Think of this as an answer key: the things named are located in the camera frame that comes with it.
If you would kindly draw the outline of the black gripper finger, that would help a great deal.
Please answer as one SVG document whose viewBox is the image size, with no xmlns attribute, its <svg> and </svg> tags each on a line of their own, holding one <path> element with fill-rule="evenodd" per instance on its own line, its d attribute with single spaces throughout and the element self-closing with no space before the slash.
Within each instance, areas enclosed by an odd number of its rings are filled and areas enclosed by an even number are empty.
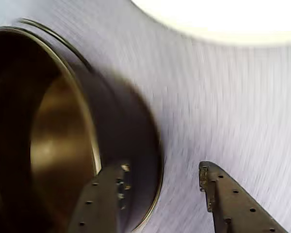
<svg viewBox="0 0 291 233">
<path fill-rule="evenodd" d="M 125 233 L 131 203 L 127 163 L 102 168 L 80 193 L 68 225 L 69 233 Z"/>
<path fill-rule="evenodd" d="M 199 186 L 206 195 L 216 233 L 285 233 L 286 230 L 217 164 L 199 163 Z"/>
</svg>

